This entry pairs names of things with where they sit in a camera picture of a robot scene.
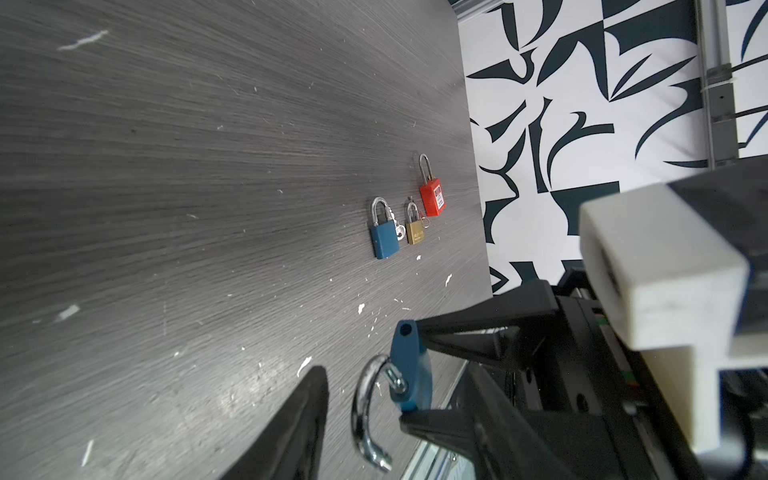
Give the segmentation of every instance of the metal frame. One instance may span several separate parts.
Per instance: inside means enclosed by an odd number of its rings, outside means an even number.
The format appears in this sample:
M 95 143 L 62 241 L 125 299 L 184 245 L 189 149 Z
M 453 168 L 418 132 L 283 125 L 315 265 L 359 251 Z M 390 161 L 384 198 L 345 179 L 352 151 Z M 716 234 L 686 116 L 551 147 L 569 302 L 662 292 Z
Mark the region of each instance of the metal frame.
M 498 7 L 504 0 L 458 0 L 453 3 L 453 11 L 456 13 L 458 23 L 469 22 L 478 15 Z
M 701 95 L 707 119 L 707 160 L 710 169 L 732 164 L 739 158 L 725 7 L 725 0 L 696 2 Z
M 486 366 L 469 364 L 452 409 L 405 413 L 401 430 L 470 459 L 478 479 L 654 478 L 633 417 L 646 402 L 607 360 L 600 304 L 556 295 L 588 288 L 582 277 L 417 321 L 428 348 Z M 682 435 L 673 442 L 687 449 Z M 696 468 L 680 477 L 702 478 Z

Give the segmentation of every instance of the label on red padlock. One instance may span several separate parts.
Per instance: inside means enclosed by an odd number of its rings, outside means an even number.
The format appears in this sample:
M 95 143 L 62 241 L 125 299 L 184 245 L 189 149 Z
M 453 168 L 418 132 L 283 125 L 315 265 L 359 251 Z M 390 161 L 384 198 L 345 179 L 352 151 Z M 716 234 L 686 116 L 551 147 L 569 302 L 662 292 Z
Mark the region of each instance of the label on red padlock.
M 442 198 L 442 188 L 440 184 L 437 184 L 437 187 L 435 187 L 435 200 L 437 201 L 437 209 L 440 210 L 443 205 L 445 205 L 445 200 Z

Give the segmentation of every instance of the black plastic part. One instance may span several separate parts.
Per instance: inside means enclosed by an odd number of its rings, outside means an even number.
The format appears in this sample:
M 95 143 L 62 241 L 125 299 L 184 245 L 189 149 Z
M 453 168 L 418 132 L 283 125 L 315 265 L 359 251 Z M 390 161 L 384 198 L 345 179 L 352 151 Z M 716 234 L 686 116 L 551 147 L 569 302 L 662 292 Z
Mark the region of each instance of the black plastic part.
M 422 335 L 441 335 L 516 326 L 516 321 L 529 323 L 535 317 L 553 316 L 558 310 L 549 282 L 531 280 L 467 309 L 422 319 L 416 323 Z
M 470 462 L 477 460 L 475 435 L 462 410 L 421 410 L 403 413 L 400 429 L 456 452 Z
M 752 468 L 746 475 L 749 480 L 768 478 L 768 417 L 752 419 L 752 431 L 755 434 L 753 453 L 759 461 L 752 462 Z
M 576 307 L 576 310 L 563 311 L 559 315 L 533 363 L 541 392 L 541 404 L 544 410 L 579 412 L 578 399 L 583 396 L 589 406 L 587 412 L 600 415 L 601 401 L 595 395 L 583 354 L 569 328 L 566 319 L 568 314 L 581 315 L 581 311 Z
M 221 480 L 314 480 L 320 466 L 327 412 L 326 370 L 314 366 Z
M 750 262 L 737 333 L 768 331 L 768 157 L 684 178 L 672 190 Z
M 546 411 L 520 413 L 579 478 L 625 478 L 601 417 Z
M 634 396 L 615 366 L 611 349 L 600 330 L 595 316 L 595 310 L 601 309 L 600 303 L 562 296 L 558 301 L 581 352 L 595 395 L 601 400 L 605 425 L 627 478 L 656 478 L 634 422 L 624 407 Z
M 464 335 L 422 334 L 421 339 L 424 346 L 430 350 L 470 362 L 500 369 L 524 369 L 544 341 L 549 320 L 549 317 L 517 319 L 515 323 L 519 326 L 510 326 L 498 332 Z
M 587 278 L 587 271 L 584 267 L 569 268 L 560 277 L 560 281 L 556 286 L 552 287 L 552 291 L 555 295 L 559 296 L 571 296 L 571 292 L 576 288 L 585 288 L 589 290 L 592 298 L 597 298 L 592 290 L 592 285 Z
M 463 405 L 458 410 L 405 414 L 400 417 L 400 429 L 453 452 L 463 452 L 473 461 L 478 480 L 578 478 L 479 364 L 469 364 L 461 385 Z
M 758 410 L 768 405 L 768 369 L 725 370 L 720 372 L 720 381 L 744 412 L 759 415 Z

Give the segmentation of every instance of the red padlock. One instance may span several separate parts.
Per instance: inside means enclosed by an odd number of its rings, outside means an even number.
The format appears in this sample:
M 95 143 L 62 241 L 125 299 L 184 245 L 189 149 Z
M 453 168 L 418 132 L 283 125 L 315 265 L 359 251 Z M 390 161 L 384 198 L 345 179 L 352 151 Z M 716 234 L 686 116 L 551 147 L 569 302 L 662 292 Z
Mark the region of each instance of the red padlock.
M 422 160 L 427 162 L 426 172 L 424 171 Z M 427 217 L 437 217 L 443 210 L 445 210 L 445 198 L 442 196 L 440 179 L 435 178 L 434 175 L 432 175 L 432 167 L 429 165 L 429 159 L 424 154 L 419 157 L 419 169 L 422 171 L 422 179 L 424 180 L 424 184 L 419 188 L 419 191 L 422 193 L 424 210 L 427 211 Z

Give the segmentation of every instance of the white debris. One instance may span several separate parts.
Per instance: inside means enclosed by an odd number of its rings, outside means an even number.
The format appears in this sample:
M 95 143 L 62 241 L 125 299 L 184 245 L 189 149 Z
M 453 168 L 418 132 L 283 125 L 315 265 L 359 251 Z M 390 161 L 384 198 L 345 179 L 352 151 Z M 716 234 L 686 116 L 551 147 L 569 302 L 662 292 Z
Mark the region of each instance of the white debris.
M 54 320 L 54 323 L 63 322 L 63 321 L 65 321 L 66 319 L 68 319 L 69 317 L 73 316 L 74 314 L 76 314 L 79 311 L 80 311 L 80 307 L 79 306 L 77 306 L 77 305 L 70 305 L 66 310 L 64 310 L 63 312 L 60 312 L 56 316 L 56 320 Z
M 63 45 L 57 50 L 63 51 L 63 50 L 75 50 L 76 48 L 80 48 L 82 45 L 85 45 L 87 43 L 93 43 L 95 41 L 101 40 L 101 37 L 105 36 L 107 33 L 109 33 L 109 30 L 102 30 L 96 34 L 91 35 L 90 37 L 81 38 L 80 40 L 77 40 L 72 45 Z
M 309 365 L 311 361 L 312 361 L 312 357 L 308 356 L 308 357 L 306 357 L 304 359 L 303 362 L 301 362 L 301 366 L 299 367 L 299 371 L 296 372 L 296 376 L 297 377 L 301 375 L 301 371 L 304 369 L 305 366 Z
M 88 442 L 88 446 L 85 447 L 85 453 L 83 454 L 83 459 L 80 462 L 81 467 L 85 467 L 88 463 L 88 459 L 91 457 L 91 450 L 94 448 L 94 440 L 91 439 L 90 442 Z

